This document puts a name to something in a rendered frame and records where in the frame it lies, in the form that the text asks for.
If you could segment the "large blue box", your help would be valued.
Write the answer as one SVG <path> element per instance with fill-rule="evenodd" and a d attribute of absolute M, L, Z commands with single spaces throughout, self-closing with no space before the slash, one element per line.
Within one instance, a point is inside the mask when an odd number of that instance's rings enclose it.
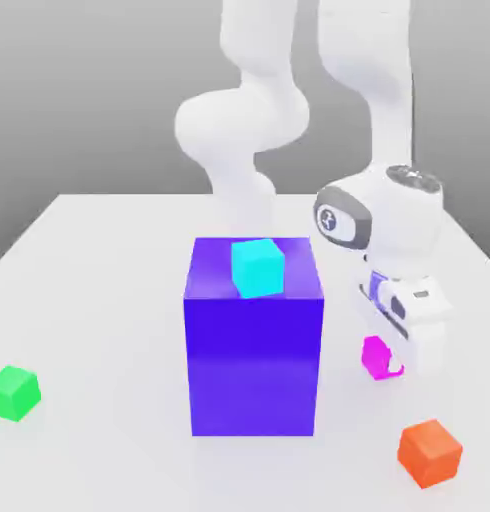
<path fill-rule="evenodd" d="M 244 299 L 230 238 L 196 238 L 184 293 L 195 436 L 314 432 L 324 294 L 307 238 L 278 238 L 282 294 Z"/>

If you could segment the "small magenta cube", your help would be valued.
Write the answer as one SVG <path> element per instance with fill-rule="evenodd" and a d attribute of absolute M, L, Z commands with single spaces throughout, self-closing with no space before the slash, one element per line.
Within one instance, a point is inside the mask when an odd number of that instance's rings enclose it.
<path fill-rule="evenodd" d="M 379 336 L 368 336 L 364 339 L 361 362 L 375 381 L 396 378 L 404 374 L 389 372 L 390 350 Z"/>

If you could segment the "small green cube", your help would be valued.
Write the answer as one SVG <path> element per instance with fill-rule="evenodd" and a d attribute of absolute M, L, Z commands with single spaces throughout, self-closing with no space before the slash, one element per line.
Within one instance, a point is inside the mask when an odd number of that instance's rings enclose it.
<path fill-rule="evenodd" d="M 8 365 L 0 371 L 0 418 L 22 420 L 41 400 L 37 375 Z"/>

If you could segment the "small orange cube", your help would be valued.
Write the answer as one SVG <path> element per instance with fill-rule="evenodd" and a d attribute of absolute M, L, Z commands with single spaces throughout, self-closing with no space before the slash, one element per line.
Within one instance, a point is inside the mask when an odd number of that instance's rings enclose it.
<path fill-rule="evenodd" d="M 458 471 L 463 445 L 437 420 L 403 429 L 397 459 L 425 489 L 452 479 Z"/>

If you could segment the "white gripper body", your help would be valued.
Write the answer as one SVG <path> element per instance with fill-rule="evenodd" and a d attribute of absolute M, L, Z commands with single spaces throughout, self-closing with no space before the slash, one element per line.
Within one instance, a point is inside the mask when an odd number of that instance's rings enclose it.
<path fill-rule="evenodd" d="M 358 285 L 369 331 L 383 339 L 405 368 L 438 372 L 444 361 L 449 301 L 436 281 L 381 281 L 374 294 Z"/>

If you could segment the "small cyan cube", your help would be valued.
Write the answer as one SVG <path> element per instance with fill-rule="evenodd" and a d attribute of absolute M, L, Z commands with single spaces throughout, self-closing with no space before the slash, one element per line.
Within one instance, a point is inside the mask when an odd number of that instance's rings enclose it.
<path fill-rule="evenodd" d="M 269 238 L 231 244 L 232 281 L 242 298 L 284 292 L 285 255 Z"/>

